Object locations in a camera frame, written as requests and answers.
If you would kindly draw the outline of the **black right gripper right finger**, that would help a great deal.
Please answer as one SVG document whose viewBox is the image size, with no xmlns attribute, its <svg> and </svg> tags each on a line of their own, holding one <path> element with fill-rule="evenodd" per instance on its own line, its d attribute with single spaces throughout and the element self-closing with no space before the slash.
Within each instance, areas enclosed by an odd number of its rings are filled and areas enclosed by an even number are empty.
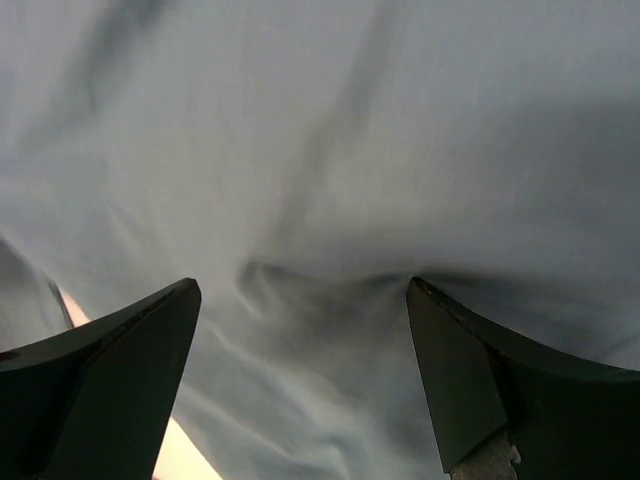
<svg viewBox="0 0 640 480">
<path fill-rule="evenodd" d="M 412 339 L 441 465 L 453 479 L 635 479 L 639 375 L 486 319 L 424 280 Z"/>
</svg>

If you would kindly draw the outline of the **teal blue t-shirt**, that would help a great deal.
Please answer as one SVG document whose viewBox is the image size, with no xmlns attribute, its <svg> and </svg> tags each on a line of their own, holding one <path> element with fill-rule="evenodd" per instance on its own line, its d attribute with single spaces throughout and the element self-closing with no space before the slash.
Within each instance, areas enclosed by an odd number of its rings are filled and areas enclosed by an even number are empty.
<svg viewBox="0 0 640 480">
<path fill-rule="evenodd" d="M 203 305 L 225 479 L 439 479 L 421 276 L 639 365 L 635 1 L 5 1 L 1 236 L 99 317 Z"/>
</svg>

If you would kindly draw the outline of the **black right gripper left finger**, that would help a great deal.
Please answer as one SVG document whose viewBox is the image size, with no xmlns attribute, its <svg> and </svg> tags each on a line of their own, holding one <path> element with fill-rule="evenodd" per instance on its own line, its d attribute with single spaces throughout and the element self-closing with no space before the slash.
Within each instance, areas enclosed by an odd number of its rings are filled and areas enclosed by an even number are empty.
<svg viewBox="0 0 640 480">
<path fill-rule="evenodd" d="M 184 278 L 2 352 L 2 478 L 152 478 L 200 305 L 198 283 Z"/>
</svg>

